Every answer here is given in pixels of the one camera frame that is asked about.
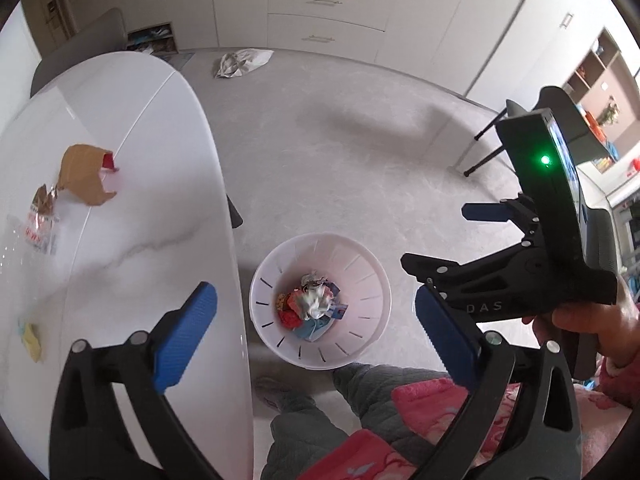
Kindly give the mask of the person's right hand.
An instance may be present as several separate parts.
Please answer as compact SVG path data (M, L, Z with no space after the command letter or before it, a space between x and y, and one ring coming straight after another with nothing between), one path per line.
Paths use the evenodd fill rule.
M560 304L548 318L526 316L522 322L533 325L540 344L554 339L558 330L594 335L600 355L618 368L629 365L639 353L639 310L620 276L615 304Z

